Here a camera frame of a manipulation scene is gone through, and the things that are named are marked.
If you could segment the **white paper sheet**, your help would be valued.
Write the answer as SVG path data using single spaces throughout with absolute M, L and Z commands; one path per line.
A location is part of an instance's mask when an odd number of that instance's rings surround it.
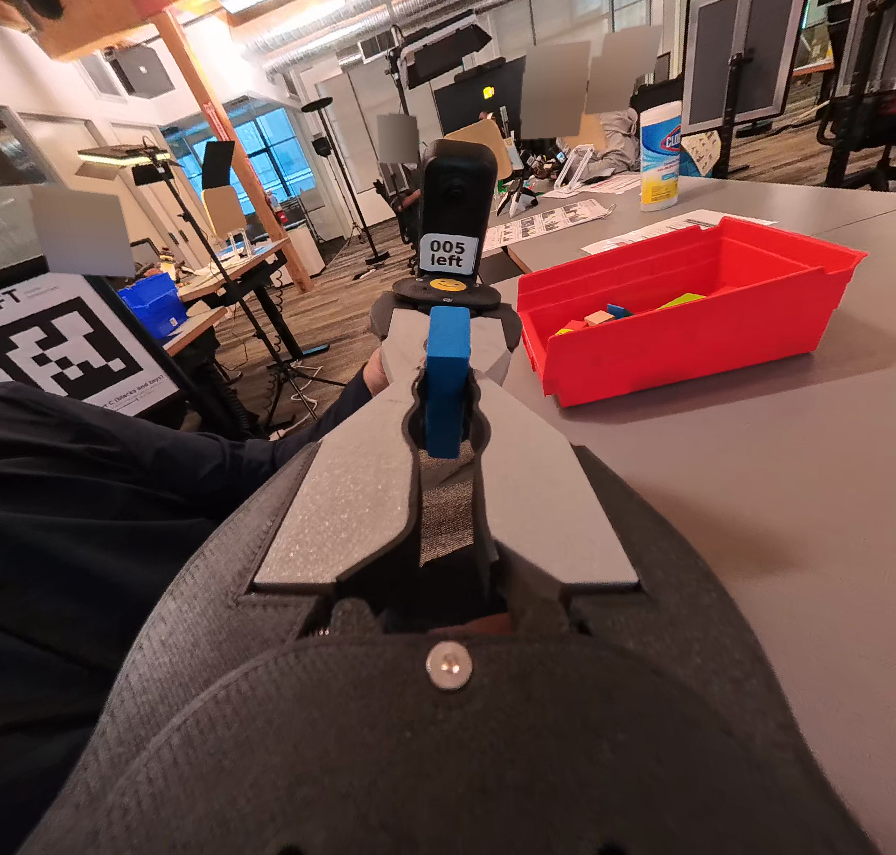
M 686 212 L 676 217 L 655 222 L 642 228 L 624 233 L 618 236 L 605 238 L 597 242 L 590 243 L 581 247 L 580 251 L 585 256 L 592 256 L 612 249 L 632 245 L 638 242 L 647 241 L 666 234 L 677 231 L 684 231 L 690 228 L 698 230 L 711 230 L 719 226 L 724 219 L 735 219 L 739 221 L 752 222 L 763 226 L 774 226 L 778 222 L 767 221 L 755 217 L 749 217 L 739 214 L 733 214 L 722 211 L 712 211 L 707 209 L 699 209 Z

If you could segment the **wooden top desk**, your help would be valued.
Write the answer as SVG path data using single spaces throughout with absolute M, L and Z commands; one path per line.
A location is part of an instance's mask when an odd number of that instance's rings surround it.
M 189 316 L 164 344 L 169 356 L 174 356 L 196 341 L 200 334 L 212 328 L 226 311 L 238 306 L 252 326 L 254 337 L 272 357 L 276 368 L 289 375 L 341 387 L 319 375 L 312 375 L 303 367 L 307 357 L 323 354 L 327 345 L 302 350 L 288 328 L 281 311 L 275 306 L 266 289 L 267 282 L 285 266 L 285 239 L 264 246 L 252 256 L 216 262 L 204 276 L 177 286 L 181 303 L 189 307 L 203 302 L 207 311 Z

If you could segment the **black office chair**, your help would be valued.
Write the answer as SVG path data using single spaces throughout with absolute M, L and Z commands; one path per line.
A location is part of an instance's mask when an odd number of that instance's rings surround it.
M 869 0 L 847 94 L 833 99 L 820 122 L 816 140 L 832 149 L 823 180 L 826 189 L 888 192 L 895 179 L 890 163 L 894 148 L 894 91 L 869 90 L 883 21 L 894 10 L 894 4 L 895 0 Z M 883 151 L 874 166 L 847 172 L 851 155 L 878 146 Z

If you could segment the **black monitor screen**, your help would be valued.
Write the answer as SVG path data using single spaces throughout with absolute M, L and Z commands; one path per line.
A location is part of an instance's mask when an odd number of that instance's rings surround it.
M 505 135 L 521 134 L 521 96 L 526 57 L 497 59 L 456 76 L 455 82 L 434 91 L 442 133 L 447 135 L 493 117 Z

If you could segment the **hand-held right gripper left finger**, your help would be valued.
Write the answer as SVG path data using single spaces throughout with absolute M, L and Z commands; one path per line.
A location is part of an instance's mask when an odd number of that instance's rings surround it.
M 398 376 L 320 441 L 255 587 L 336 587 L 407 539 L 420 500 L 416 382 Z

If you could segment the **person's left forearm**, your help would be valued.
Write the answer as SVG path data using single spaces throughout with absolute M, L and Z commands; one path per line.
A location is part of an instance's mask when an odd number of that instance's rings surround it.
M 305 447 L 372 400 L 361 368 L 320 420 L 278 440 L 234 442 L 114 413 L 20 383 L 2 384 L 2 477 L 21 472 L 16 488 L 85 506 L 90 494 L 111 497 L 135 487 L 184 498 L 195 510 L 227 515 Z

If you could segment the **black framed marker sign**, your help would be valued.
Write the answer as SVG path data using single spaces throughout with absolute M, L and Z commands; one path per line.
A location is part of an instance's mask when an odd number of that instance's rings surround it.
M 2 269 L 1 380 L 174 428 L 196 388 L 105 280 L 51 273 L 34 258 Z

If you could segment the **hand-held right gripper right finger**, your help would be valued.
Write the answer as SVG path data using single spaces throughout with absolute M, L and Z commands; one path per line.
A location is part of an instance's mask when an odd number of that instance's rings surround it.
M 567 438 L 476 375 L 470 417 L 476 532 L 506 592 L 631 591 L 640 580 Z

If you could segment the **wooden post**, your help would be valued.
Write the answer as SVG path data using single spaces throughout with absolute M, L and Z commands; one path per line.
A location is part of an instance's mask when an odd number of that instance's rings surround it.
M 232 168 L 257 221 L 270 239 L 285 238 L 266 192 L 282 200 L 315 187 L 315 163 L 301 142 L 285 85 L 263 82 L 261 69 L 214 15 L 187 25 L 169 6 L 149 20 L 210 134 L 236 142 Z

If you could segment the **black studio light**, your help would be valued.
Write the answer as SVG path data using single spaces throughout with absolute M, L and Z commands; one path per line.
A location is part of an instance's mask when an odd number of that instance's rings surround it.
M 479 52 L 491 41 L 490 32 L 478 22 L 475 14 L 420 31 L 420 36 L 406 41 L 400 51 L 401 83 L 407 89 L 427 84 L 462 66 L 465 56 Z

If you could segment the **red plastic bin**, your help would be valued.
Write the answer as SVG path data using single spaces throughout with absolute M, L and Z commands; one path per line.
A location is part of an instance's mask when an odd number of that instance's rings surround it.
M 724 219 L 518 278 L 522 342 L 545 396 L 571 407 L 800 356 L 859 264 L 845 245 Z M 706 298 L 656 310 L 687 292 Z M 607 304 L 634 316 L 556 334 Z

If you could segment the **tan wooden board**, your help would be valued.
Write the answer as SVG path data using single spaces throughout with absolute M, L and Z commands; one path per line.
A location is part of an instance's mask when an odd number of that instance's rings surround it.
M 453 142 L 486 146 L 495 156 L 497 179 L 506 180 L 512 175 L 510 151 L 497 122 L 493 119 L 480 119 L 459 130 L 447 133 L 444 137 Z

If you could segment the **pale board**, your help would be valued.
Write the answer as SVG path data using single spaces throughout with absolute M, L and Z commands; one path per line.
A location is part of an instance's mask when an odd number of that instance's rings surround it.
M 230 184 L 203 189 L 203 207 L 214 236 L 226 240 L 243 234 L 247 228 L 245 214 L 237 190 Z

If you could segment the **narrow blue block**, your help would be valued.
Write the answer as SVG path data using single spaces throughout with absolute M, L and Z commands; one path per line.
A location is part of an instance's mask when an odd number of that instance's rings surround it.
M 455 459 L 463 441 L 471 355 L 467 308 L 436 306 L 429 314 L 425 364 L 425 447 L 430 457 Z

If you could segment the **white cabinet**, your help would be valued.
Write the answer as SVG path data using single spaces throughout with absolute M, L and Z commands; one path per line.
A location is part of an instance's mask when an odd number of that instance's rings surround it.
M 326 264 L 322 259 L 319 246 L 308 225 L 300 224 L 288 231 L 287 234 L 308 276 L 311 278 L 318 277 L 325 269 Z

